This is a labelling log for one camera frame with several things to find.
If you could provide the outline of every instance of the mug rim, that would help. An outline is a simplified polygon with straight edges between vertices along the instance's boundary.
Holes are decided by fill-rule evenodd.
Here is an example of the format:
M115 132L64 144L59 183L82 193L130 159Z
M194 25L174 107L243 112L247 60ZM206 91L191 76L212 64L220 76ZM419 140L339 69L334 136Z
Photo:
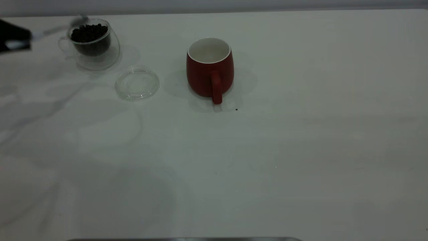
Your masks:
M216 39L216 40L220 40L220 41L222 41L223 43L225 43L225 44L227 44L227 46L229 47L229 52L227 53L227 55L224 57L224 58L222 58L221 60L219 60L219 61L215 61L215 62L202 62L202 61L198 61L198 60L195 60L191 55L190 55L190 53L189 53L189 50L190 50L190 48L196 43L196 42L198 42L198 41L200 41L200 40L203 40L203 39ZM189 58L191 58L193 61L196 61L196 62L198 62L198 63L202 63L202 64L213 64L213 63L219 63L219 62L221 62L221 61L223 61L223 60L225 60L227 57L229 57L229 55L230 55L230 53L232 52L232 48L230 47L230 45L226 42L226 41L224 41L223 39L219 39L219 38L213 38L213 37L205 37L205 38L201 38L201 39L197 39L196 41L194 41L188 48L187 48L187 55L189 56Z
M76 42L76 41L73 41L73 40L71 39L71 37L70 37L70 31L71 31L72 29L76 29L76 27L69 27L69 28L68 28L68 30L67 30L67 39L68 39L70 42L74 43L74 44L80 44L80 45L83 45L83 44L91 44L91 43L98 42L98 41L100 41L101 39L105 38L107 35L109 35L109 34L110 34L111 27L110 27L110 24L109 24L107 21L105 21L104 19L99 19L99 18L90 18L90 19L88 19L88 22L89 22L89 21L91 21L91 20L97 20L97 21L102 21L102 22L104 22L104 23L107 25L107 32L106 32L103 36L101 36L101 37L99 37L99 38L97 38L97 39L95 39L95 40L93 40L93 41L89 41L89 42Z

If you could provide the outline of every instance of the white wall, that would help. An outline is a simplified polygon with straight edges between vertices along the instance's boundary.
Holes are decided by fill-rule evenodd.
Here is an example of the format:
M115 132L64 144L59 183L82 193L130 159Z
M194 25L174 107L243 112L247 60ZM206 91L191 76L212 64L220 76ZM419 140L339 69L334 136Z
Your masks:
M0 16L417 7L428 0L0 0Z

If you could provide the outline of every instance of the spoon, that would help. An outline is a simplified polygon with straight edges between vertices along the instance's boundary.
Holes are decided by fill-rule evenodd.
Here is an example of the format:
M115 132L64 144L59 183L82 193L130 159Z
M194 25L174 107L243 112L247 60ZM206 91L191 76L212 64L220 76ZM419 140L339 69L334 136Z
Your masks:
M31 39L29 39L29 40L8 40L5 42L5 45L10 50L22 48L22 47L28 45L30 43L30 41L32 41L32 42L38 41L38 40L41 40L45 37L48 37L54 33L66 30L70 27L77 27L77 26L83 25L88 20L89 20L88 16L79 15L78 17L75 17L74 19L72 19L70 21L69 25L61 25L61 26L53 27L51 29L42 31L40 33L32 33Z

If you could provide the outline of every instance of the red mug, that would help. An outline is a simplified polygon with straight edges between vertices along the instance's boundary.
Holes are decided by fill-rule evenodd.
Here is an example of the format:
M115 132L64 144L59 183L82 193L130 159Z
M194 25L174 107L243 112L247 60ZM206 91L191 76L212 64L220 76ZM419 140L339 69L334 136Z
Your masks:
M187 81L198 95L221 104L222 94L232 86L233 75L232 49L225 41L204 38L188 48Z

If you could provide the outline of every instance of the mug handle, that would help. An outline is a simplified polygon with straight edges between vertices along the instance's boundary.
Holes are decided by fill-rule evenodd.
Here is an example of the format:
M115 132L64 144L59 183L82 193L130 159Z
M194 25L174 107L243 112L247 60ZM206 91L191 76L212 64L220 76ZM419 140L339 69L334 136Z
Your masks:
M217 70L211 71L211 82L213 84L213 103L219 105L223 102L223 98L220 73Z

